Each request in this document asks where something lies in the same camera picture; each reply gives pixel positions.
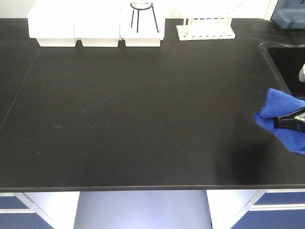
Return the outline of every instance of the sink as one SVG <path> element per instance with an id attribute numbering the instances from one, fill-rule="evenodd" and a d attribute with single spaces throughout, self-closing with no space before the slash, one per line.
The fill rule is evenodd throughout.
<path id="1" fill-rule="evenodd" d="M 305 46 L 263 43 L 261 49 L 282 90 L 305 100 L 305 83 L 299 81 L 299 72 L 305 63 Z"/>

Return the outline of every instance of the black lab countertop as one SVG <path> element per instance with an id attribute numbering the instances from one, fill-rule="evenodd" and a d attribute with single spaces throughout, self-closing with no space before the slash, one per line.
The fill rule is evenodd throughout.
<path id="1" fill-rule="evenodd" d="M 305 156 L 257 126 L 280 89 L 263 42 L 305 31 L 233 19 L 233 40 L 39 47 L 0 20 L 0 191 L 305 188 Z"/>

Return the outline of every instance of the blue cabinet door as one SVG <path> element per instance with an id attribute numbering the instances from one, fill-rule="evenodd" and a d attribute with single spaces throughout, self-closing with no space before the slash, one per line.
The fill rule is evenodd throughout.
<path id="1" fill-rule="evenodd" d="M 0 197 L 0 209 L 29 209 L 17 197 Z"/>
<path id="2" fill-rule="evenodd" d="M 265 193 L 254 205 L 303 204 L 305 192 Z"/>
<path id="3" fill-rule="evenodd" d="M 53 229 L 36 213 L 0 214 L 0 229 Z"/>
<path id="4" fill-rule="evenodd" d="M 232 229 L 304 229 L 305 210 L 248 211 Z"/>

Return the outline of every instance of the white plastic container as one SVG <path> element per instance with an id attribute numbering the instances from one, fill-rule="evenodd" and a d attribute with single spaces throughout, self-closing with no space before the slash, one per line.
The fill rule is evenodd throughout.
<path id="1" fill-rule="evenodd" d="M 130 2 L 125 0 L 121 8 L 121 37 L 125 40 L 127 47 L 159 47 L 161 40 L 164 38 L 165 15 L 162 8 L 162 3 L 152 1 L 158 31 L 154 21 L 152 8 L 139 11 L 139 26 L 137 32 L 138 11 L 134 10 L 132 24 L 132 7 Z"/>
<path id="2" fill-rule="evenodd" d="M 120 40 L 121 1 L 77 1 L 75 37 L 85 47 L 117 47 Z"/>
<path id="3" fill-rule="evenodd" d="M 40 46 L 74 47 L 71 0 L 37 0 L 28 14 L 29 36 Z"/>

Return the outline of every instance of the blue microfiber cloth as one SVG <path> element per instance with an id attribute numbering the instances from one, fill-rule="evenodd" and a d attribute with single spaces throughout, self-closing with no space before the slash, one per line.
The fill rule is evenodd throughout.
<path id="1" fill-rule="evenodd" d="M 270 88 L 262 110 L 254 115 L 255 122 L 276 136 L 291 152 L 305 154 L 305 133 L 289 129 L 275 129 L 273 117 L 288 115 L 301 107 L 305 101 L 294 98 L 279 90 Z"/>

